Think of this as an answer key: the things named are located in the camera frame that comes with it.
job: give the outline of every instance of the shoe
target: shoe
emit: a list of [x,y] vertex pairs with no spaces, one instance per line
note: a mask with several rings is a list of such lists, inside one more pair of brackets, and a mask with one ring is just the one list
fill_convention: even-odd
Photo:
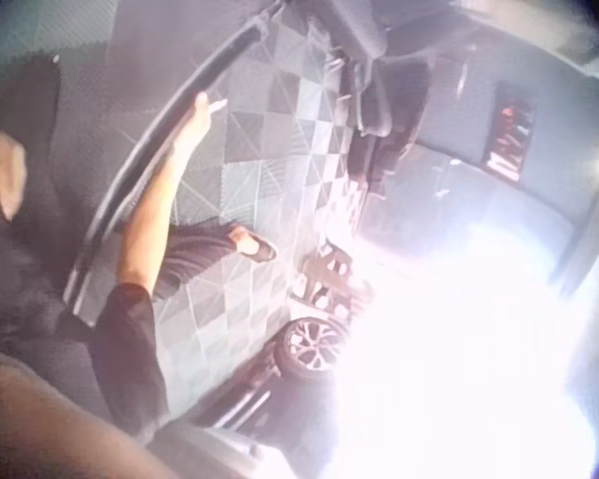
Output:
[[272,246],[269,242],[258,237],[255,233],[251,231],[249,231],[249,235],[251,235],[251,238],[258,242],[260,248],[258,249],[258,252],[256,252],[255,254],[242,253],[244,256],[255,262],[270,262],[273,261],[276,257],[278,257],[278,252],[276,251],[275,247]]

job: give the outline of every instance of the car wheel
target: car wheel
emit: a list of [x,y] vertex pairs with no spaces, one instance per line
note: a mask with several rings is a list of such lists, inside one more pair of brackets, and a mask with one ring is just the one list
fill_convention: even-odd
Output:
[[287,324],[274,356],[282,376],[304,384],[328,385],[346,342],[344,328],[332,321],[303,317]]

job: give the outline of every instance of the sleeve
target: sleeve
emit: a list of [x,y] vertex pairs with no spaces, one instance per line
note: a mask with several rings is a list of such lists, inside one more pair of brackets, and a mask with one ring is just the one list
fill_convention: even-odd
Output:
[[143,287],[125,283],[111,291],[89,350],[117,426],[142,443],[151,441],[170,415],[153,306]]

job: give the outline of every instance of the hand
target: hand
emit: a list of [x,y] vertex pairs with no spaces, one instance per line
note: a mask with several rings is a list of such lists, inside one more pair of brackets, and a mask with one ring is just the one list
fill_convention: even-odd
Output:
[[0,210],[8,221],[20,209],[26,180],[24,148],[0,132]]
[[227,103],[221,100],[209,105],[209,97],[202,92],[196,97],[191,113],[185,117],[175,140],[174,154],[185,163],[189,160],[195,148],[202,142],[211,128],[211,114],[221,109]]

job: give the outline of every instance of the checkered floor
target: checkered floor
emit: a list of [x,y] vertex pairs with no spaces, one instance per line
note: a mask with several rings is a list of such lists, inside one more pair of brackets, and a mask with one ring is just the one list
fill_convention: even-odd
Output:
[[[240,8],[228,0],[167,3],[159,10],[149,0],[98,0],[89,8],[66,1],[56,10],[35,1],[28,13],[9,7],[20,16],[9,27],[16,35],[0,43],[0,54],[32,49],[59,56],[63,87],[50,165],[60,195],[82,211],[97,206],[182,80],[270,2],[251,0]],[[41,11],[34,15],[32,5]],[[38,19],[35,28],[24,21],[32,18]],[[142,28],[146,19],[155,26],[151,42]],[[54,22],[66,28],[52,28]],[[130,43],[144,53],[133,56]],[[271,25],[266,41],[209,92],[229,105],[214,116],[191,159],[172,222],[237,220],[274,243],[279,259],[255,265],[231,255],[155,304],[159,356],[175,416],[227,379],[290,319],[287,290],[299,261],[329,230],[345,229],[354,217],[362,192],[345,173],[349,99],[340,95],[341,70],[326,67],[329,48],[328,34],[293,3]],[[87,224],[76,220],[76,228]],[[87,321],[97,317],[115,282],[118,252],[119,238],[113,237],[97,260],[82,305]]]
[[287,10],[267,42],[216,89],[229,107],[192,158],[174,221],[220,216],[252,225],[279,248],[280,259],[255,265],[234,254],[157,305],[176,415],[290,319],[287,294],[297,264],[352,191],[345,174],[348,100],[339,98],[341,70],[324,72],[328,45],[316,25]]

